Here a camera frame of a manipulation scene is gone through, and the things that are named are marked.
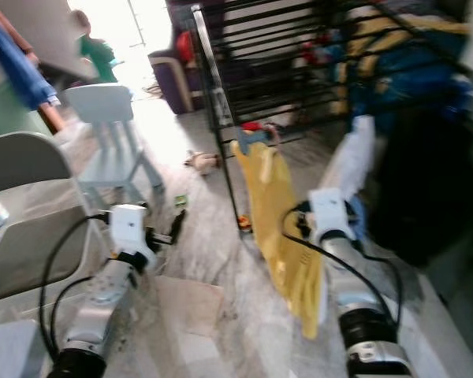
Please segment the black hanging garment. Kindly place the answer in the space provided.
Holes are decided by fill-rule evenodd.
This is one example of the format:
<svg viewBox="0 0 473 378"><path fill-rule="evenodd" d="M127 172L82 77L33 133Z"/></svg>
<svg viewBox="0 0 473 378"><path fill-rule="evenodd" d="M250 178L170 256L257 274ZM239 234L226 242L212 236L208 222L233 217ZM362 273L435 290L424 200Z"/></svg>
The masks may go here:
<svg viewBox="0 0 473 378"><path fill-rule="evenodd" d="M473 132L463 116L432 107L394 120L367 226L378 245L424 266L473 226Z"/></svg>

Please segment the beige plush toy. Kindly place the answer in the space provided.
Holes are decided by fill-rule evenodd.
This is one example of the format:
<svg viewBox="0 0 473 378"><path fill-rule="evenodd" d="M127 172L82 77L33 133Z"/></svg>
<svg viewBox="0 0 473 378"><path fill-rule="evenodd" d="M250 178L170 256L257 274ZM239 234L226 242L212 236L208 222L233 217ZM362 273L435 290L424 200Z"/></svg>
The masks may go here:
<svg viewBox="0 0 473 378"><path fill-rule="evenodd" d="M218 169L219 165L221 165L221 158L218 154L189 150L184 165L191 167L191 169L194 169L201 176L207 176L212 169Z"/></svg>

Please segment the brown wooden pole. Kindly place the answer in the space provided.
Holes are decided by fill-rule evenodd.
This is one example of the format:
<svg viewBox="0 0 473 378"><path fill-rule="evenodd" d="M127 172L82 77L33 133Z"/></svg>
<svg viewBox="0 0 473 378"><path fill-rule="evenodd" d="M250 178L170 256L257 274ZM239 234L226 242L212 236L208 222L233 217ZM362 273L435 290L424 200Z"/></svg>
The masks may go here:
<svg viewBox="0 0 473 378"><path fill-rule="evenodd" d="M19 32L12 26L12 23L9 22L9 19L6 18L5 14L0 11L0 25L6 33L9 33L9 36L12 37L14 43L16 43L17 48L24 53L24 57L31 62L32 65L37 68L39 64L39 58L35 54L34 48ZM39 116L43 119L50 133L57 134L61 131L65 123L62 119L60 113L55 109L55 106L50 104L50 102L45 104L38 105Z"/></svg>

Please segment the red cushion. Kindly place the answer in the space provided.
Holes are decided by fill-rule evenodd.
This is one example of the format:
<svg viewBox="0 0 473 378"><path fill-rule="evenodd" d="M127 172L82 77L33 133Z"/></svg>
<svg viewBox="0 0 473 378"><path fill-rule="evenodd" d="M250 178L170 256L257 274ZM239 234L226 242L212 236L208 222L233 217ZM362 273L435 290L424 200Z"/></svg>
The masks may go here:
<svg viewBox="0 0 473 378"><path fill-rule="evenodd" d="M196 66L196 54L194 54L193 44L191 40L191 32L184 30L177 35L174 43L177 60L184 66L184 68L192 69Z"/></svg>

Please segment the blue clothes hanger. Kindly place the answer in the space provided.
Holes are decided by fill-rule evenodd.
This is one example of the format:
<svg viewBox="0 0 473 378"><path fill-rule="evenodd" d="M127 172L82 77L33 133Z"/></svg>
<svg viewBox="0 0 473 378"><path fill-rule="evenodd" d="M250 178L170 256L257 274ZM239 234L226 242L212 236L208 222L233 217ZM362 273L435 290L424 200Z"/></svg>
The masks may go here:
<svg viewBox="0 0 473 378"><path fill-rule="evenodd" d="M251 121L241 124L236 134L242 154L250 154L251 144L262 143L278 145L282 143L282 136L277 124L272 121Z"/></svg>

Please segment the grey folding chair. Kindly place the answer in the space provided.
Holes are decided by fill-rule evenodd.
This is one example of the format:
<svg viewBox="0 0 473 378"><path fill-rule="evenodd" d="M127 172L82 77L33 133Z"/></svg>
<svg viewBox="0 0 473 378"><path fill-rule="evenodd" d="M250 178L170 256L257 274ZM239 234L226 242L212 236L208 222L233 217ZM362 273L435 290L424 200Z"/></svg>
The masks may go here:
<svg viewBox="0 0 473 378"><path fill-rule="evenodd" d="M0 191L44 181L67 183L78 204L31 219L13 217L5 226L0 237L0 302L32 298L59 238L92 213L69 161L52 138L28 131L0 135Z"/></svg>

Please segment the yellow shirt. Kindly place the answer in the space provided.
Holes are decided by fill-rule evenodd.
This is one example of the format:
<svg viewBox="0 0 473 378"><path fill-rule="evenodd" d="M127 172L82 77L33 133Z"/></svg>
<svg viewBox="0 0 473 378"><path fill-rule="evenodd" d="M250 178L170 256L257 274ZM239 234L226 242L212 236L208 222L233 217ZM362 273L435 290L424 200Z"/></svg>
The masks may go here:
<svg viewBox="0 0 473 378"><path fill-rule="evenodd" d="M274 287L299 321L303 337L314 339L326 311L323 256L284 237L286 233L299 235L295 217L285 215L300 202L289 167L275 147L262 142L243 150L239 142L233 141L229 148L244 172L252 234Z"/></svg>

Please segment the person in green shirt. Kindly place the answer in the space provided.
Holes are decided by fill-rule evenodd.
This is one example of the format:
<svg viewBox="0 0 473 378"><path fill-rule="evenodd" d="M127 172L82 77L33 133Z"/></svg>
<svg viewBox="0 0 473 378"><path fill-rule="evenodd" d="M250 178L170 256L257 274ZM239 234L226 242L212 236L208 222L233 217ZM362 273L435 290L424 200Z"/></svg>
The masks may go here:
<svg viewBox="0 0 473 378"><path fill-rule="evenodd" d="M97 83L117 83L118 79L113 71L115 55L106 40L96 39L91 35L91 23L82 10L72 10L70 17L83 32L78 39L80 57L92 63L97 72Z"/></svg>

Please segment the blue hanging cloth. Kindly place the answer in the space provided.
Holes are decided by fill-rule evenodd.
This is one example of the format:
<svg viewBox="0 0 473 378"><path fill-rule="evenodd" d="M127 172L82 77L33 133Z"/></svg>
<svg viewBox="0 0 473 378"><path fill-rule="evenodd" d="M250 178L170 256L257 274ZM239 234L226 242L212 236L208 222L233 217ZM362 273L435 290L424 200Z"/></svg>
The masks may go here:
<svg viewBox="0 0 473 378"><path fill-rule="evenodd" d="M21 104L37 110L44 104L59 105L56 90L43 78L38 69L0 25L0 66L7 82L13 87Z"/></svg>

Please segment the green cabinet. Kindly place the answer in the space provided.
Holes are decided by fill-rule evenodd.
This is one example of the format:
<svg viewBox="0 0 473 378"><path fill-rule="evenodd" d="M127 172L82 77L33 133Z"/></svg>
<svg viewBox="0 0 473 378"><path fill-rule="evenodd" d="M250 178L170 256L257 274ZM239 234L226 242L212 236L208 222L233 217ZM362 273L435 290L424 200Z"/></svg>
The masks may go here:
<svg viewBox="0 0 473 378"><path fill-rule="evenodd" d="M28 110L3 76L0 76L0 135L31 131L50 136L48 126L35 110Z"/></svg>

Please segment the blue and yellow fabric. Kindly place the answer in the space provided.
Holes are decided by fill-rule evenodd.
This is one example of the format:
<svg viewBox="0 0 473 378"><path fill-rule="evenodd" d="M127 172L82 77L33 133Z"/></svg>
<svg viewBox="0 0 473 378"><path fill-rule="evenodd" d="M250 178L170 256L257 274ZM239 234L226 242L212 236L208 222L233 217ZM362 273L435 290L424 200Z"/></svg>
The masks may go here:
<svg viewBox="0 0 473 378"><path fill-rule="evenodd" d="M392 110L416 98L431 101L453 85L456 60L470 26L463 14L441 9L438 0L356 0L341 16L325 51L333 61L334 115L374 112L378 129L395 124Z"/></svg>

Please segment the light blue child chair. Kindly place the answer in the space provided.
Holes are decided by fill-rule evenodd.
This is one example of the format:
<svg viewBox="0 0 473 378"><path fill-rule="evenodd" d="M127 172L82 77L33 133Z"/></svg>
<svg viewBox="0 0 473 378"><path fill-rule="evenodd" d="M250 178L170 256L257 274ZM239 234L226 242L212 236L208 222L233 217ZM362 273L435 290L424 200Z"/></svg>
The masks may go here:
<svg viewBox="0 0 473 378"><path fill-rule="evenodd" d="M151 186L163 180L145 152L145 143L133 130L132 94L119 83L71 87L65 97L82 122L88 123L99 148L78 177L81 190L90 202L108 209L100 188L125 191L125 204L146 202L133 177L142 169Z"/></svg>

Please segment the black metal drying rack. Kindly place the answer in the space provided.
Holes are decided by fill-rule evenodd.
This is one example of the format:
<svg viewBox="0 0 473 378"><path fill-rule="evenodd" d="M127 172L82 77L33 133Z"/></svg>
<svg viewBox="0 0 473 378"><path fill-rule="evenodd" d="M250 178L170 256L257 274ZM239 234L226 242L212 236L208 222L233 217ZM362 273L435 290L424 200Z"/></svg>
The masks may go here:
<svg viewBox="0 0 473 378"><path fill-rule="evenodd" d="M333 61L326 52L341 16L356 0L225 0L191 7L194 60L201 76L204 105L224 158L233 152L241 124L272 121L282 143L297 141L309 130L348 124L360 115L334 115ZM454 68L453 85L432 96L381 111L414 107L459 111L466 91L473 90L473 66L446 60Z"/></svg>

